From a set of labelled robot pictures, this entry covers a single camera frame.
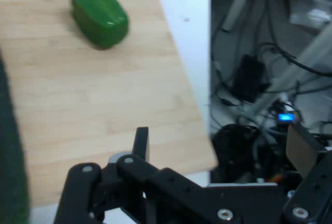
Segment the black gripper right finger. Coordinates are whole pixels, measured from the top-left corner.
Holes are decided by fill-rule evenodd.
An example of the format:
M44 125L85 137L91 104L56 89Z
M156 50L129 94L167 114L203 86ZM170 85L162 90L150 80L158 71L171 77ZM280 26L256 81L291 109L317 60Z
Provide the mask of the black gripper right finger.
M331 223L331 151L305 127L291 124L286 155L302 182L284 205L285 223Z

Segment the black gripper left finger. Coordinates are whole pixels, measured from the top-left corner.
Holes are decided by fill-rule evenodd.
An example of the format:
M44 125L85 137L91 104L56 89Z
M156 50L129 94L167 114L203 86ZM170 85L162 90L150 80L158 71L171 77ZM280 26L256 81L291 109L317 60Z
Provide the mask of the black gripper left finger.
M128 155L101 168L73 166L65 181L55 223L102 223L120 208L137 223L217 223L206 190L171 169L148 162L149 129L136 130Z

